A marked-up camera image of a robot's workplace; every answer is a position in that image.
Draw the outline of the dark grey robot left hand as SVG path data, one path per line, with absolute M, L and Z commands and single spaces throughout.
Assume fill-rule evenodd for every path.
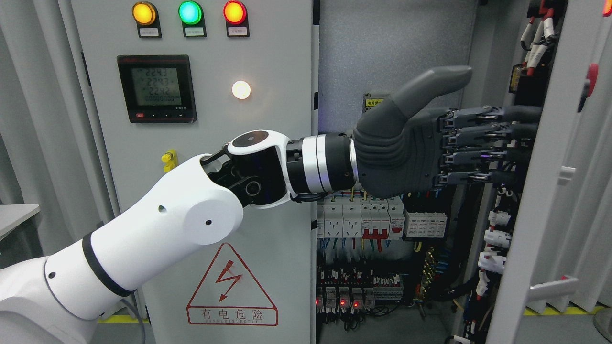
M 502 183 L 516 175 L 490 163 L 529 163 L 542 107 L 426 108 L 434 98 L 458 91 L 471 79 L 468 66 L 435 67 L 415 77 L 363 115 L 353 131 L 360 184 L 387 198 L 447 185 Z

